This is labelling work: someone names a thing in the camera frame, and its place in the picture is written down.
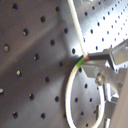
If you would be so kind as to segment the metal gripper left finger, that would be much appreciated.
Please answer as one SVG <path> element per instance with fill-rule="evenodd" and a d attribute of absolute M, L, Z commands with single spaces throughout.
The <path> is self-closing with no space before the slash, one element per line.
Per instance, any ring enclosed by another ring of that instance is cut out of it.
<path fill-rule="evenodd" d="M 101 109 L 97 124 L 94 128 L 98 128 L 105 112 L 105 101 L 103 85 L 108 83 L 111 88 L 119 95 L 117 105 L 112 114 L 110 128 L 128 128 L 128 68 L 121 68 L 118 73 L 109 67 L 98 64 L 85 62 L 83 64 L 85 73 L 88 77 L 94 78 L 95 83 L 99 87 L 101 98 Z"/>

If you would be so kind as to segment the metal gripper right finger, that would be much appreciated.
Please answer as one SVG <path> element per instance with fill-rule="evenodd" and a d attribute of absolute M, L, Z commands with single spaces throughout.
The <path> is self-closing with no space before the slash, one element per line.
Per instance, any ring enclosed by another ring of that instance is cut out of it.
<path fill-rule="evenodd" d="M 124 40 L 114 48 L 105 49 L 103 54 L 107 56 L 109 65 L 114 68 L 128 61 L 128 39 Z"/>

